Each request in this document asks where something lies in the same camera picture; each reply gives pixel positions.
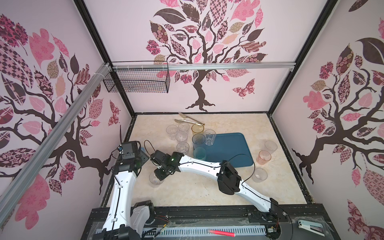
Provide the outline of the green textured plastic cup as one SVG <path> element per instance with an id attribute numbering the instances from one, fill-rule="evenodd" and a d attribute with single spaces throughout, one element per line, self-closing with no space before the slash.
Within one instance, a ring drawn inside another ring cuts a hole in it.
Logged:
<path id="1" fill-rule="evenodd" d="M 193 151 L 193 156 L 197 160 L 205 161 L 206 160 L 206 156 L 207 156 L 206 149 L 204 149 L 202 147 L 195 148 L 194 151 Z"/>

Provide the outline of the tall blue frosted cup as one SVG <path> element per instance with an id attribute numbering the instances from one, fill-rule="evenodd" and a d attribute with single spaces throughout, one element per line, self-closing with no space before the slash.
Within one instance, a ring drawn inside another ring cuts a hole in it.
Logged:
<path id="1" fill-rule="evenodd" d="M 203 134 L 195 134 L 192 137 L 193 147 L 196 148 L 203 148 L 205 146 L 206 138 Z"/>

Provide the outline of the yellow transparent cup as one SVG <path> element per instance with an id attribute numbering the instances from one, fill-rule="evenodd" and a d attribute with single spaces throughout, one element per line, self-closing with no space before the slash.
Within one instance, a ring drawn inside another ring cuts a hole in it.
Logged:
<path id="1" fill-rule="evenodd" d="M 193 134 L 201 134 L 204 132 L 205 126 L 199 125 L 199 124 L 193 124 L 191 127 L 191 130 L 192 130 Z"/>

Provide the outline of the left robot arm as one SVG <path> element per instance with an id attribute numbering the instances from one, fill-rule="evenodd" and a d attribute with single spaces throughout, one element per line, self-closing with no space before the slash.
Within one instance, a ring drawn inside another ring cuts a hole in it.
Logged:
<path id="1" fill-rule="evenodd" d="M 138 141 L 124 142 L 117 148 L 119 156 L 113 168 L 114 188 L 110 209 L 102 230 L 94 240 L 141 240 L 145 223 L 152 216 L 151 201 L 132 207 L 135 183 L 149 156 Z"/>

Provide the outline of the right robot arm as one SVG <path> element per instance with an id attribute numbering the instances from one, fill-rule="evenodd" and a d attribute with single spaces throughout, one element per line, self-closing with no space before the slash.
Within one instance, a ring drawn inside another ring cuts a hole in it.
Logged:
<path id="1" fill-rule="evenodd" d="M 230 161 L 210 163 L 194 159 L 185 154 L 174 152 L 171 155 L 161 151 L 151 154 L 151 161 L 158 165 L 154 171 L 156 177 L 163 181 L 175 172 L 194 173 L 215 180 L 220 192 L 226 195 L 237 195 L 247 200 L 260 212 L 266 220 L 280 220 L 285 210 L 276 200 L 266 197 L 249 186 L 232 166 Z"/>

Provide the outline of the clear glass near right arm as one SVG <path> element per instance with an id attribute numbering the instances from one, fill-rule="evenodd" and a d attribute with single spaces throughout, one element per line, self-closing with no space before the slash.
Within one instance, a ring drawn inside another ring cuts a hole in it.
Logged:
<path id="1" fill-rule="evenodd" d="M 265 181 L 267 178 L 268 178 L 268 173 L 263 168 L 256 168 L 252 175 L 252 179 L 255 183 L 261 183 Z"/>

